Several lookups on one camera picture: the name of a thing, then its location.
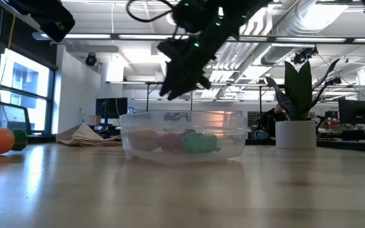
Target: window frame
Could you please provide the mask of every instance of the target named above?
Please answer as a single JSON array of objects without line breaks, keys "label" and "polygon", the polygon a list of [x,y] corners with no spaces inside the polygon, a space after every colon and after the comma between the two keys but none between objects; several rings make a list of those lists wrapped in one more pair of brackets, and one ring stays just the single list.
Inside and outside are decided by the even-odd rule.
[{"label": "window frame", "polygon": [[43,65],[42,63],[39,63],[38,61],[35,61],[21,53],[15,50],[11,50],[16,52],[17,54],[22,55],[25,58],[28,58],[34,62],[37,62],[38,64],[41,64],[42,66],[49,69],[49,80],[48,80],[48,95],[47,96],[40,96],[38,94],[35,94],[33,92],[27,92],[20,89],[15,89],[12,87],[8,87],[5,85],[1,85],[2,91],[8,91],[8,92],[14,92],[15,94],[28,96],[30,98],[36,98],[36,99],[43,99],[46,101],[46,116],[44,121],[44,130],[32,130],[32,133],[41,133],[41,134],[51,134],[51,123],[52,123],[52,116],[53,116],[53,102],[54,102],[54,79],[56,77],[56,70],[52,69],[46,65]]}]

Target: ceiling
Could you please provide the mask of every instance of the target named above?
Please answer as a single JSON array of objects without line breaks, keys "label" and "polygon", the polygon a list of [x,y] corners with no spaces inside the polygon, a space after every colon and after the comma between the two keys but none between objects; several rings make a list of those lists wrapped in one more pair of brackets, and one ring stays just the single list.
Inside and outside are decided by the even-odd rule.
[{"label": "ceiling", "polygon": [[[125,11],[126,1],[114,0],[61,0],[64,7],[71,12],[76,23],[71,33],[129,33],[129,34],[172,34],[175,26],[172,25],[166,17],[160,18],[152,23],[141,23],[133,20]],[[281,5],[269,7],[266,11],[271,14],[271,23],[274,28],[282,23],[281,17],[293,6],[297,0],[280,0]],[[140,18],[153,18],[164,11],[169,10],[166,5],[156,1],[141,1],[132,5],[132,13]],[[183,30],[179,30],[178,34],[183,34]],[[349,6],[342,11],[340,16],[336,17],[333,23],[320,30],[316,35],[330,37],[365,37],[365,13],[363,6]],[[161,70],[161,58],[153,56],[153,47],[156,45],[154,41],[73,41],[72,44],[64,42],[69,51],[72,51],[72,45],[84,46],[117,46],[124,58],[129,62],[129,66],[125,68],[125,75],[128,80],[139,80],[139,75],[152,75],[156,71]],[[350,83],[355,82],[357,69],[363,67],[365,63],[365,45],[340,45],[340,44],[321,44],[317,45],[320,56],[314,56],[311,59],[312,76],[314,79],[321,77],[327,70],[325,62],[330,63],[337,58],[341,61],[337,64],[338,69],[343,78]],[[226,51],[225,46],[222,47],[217,57],[221,59]],[[97,57],[107,60],[111,58],[111,53],[97,53]],[[282,60],[290,60],[291,55],[286,56]],[[263,78],[265,74],[273,76],[275,79],[283,79],[284,67],[283,61],[277,62],[270,70],[256,77],[248,79],[245,75],[246,68],[243,65],[237,69],[231,79],[236,80],[241,75],[240,83],[254,82],[255,78]],[[207,76],[210,77],[213,66],[217,64],[210,63]]]}]

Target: white plant pot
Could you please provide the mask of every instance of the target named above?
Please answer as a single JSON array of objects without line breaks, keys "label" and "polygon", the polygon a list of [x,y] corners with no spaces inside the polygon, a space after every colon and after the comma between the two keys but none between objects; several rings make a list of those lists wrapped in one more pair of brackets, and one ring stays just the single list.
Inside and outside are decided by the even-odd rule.
[{"label": "white plant pot", "polygon": [[315,122],[277,122],[276,147],[281,149],[316,149]]}]

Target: office chair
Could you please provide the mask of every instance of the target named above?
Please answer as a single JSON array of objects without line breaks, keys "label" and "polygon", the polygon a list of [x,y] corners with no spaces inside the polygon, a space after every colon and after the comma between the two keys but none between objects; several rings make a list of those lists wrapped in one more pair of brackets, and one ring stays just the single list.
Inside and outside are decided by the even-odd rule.
[{"label": "office chair", "polygon": [[32,134],[28,109],[15,105],[0,102],[0,127],[9,130],[23,130],[27,135]]}]

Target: plastic bowl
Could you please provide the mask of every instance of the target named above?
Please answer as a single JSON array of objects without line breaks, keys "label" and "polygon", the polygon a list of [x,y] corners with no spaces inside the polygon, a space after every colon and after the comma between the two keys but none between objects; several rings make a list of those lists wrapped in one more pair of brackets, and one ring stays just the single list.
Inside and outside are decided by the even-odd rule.
[{"label": "plastic bowl", "polygon": [[199,111],[159,111],[120,117],[127,155],[162,163],[219,162],[242,154],[247,118]]}]

